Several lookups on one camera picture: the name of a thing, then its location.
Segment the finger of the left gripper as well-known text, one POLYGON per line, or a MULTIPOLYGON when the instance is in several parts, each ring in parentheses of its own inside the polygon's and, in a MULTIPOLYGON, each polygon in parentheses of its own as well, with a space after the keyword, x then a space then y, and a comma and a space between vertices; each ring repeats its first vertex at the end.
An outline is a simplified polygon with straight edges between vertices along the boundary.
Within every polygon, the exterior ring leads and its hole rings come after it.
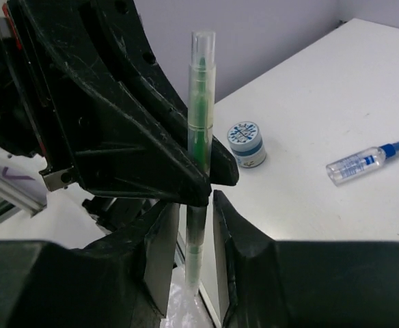
POLYGON ((94 1, 19 1, 25 107, 52 189, 201 206, 210 181, 116 78, 94 1))
POLYGON ((187 148, 187 106, 159 66, 133 1, 94 1, 108 64, 116 78, 182 148, 187 148))

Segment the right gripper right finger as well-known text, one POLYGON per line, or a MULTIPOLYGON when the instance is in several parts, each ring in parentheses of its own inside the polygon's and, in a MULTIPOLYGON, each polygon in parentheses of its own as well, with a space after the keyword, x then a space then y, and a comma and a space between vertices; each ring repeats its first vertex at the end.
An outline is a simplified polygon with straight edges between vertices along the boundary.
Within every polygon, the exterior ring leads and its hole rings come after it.
POLYGON ((281 327, 274 241, 213 192, 213 236, 222 327, 281 327))

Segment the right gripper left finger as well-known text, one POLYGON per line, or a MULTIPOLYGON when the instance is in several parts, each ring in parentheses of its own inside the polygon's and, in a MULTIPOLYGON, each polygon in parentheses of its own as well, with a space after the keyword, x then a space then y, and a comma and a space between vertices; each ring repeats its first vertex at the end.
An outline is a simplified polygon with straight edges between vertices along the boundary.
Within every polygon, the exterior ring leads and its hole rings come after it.
POLYGON ((164 201, 83 249, 72 327, 159 327, 166 317, 180 206, 164 201))

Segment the green gel pen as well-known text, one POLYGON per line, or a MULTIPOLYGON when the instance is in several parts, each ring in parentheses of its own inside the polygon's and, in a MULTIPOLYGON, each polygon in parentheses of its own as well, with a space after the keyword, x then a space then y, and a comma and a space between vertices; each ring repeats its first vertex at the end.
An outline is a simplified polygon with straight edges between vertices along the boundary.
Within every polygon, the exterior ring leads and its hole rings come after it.
MULTIPOLYGON (((188 153, 206 174, 210 173, 212 128, 195 131, 188 124, 188 153)), ((185 283, 193 296, 198 294, 207 208, 187 206, 185 283)))

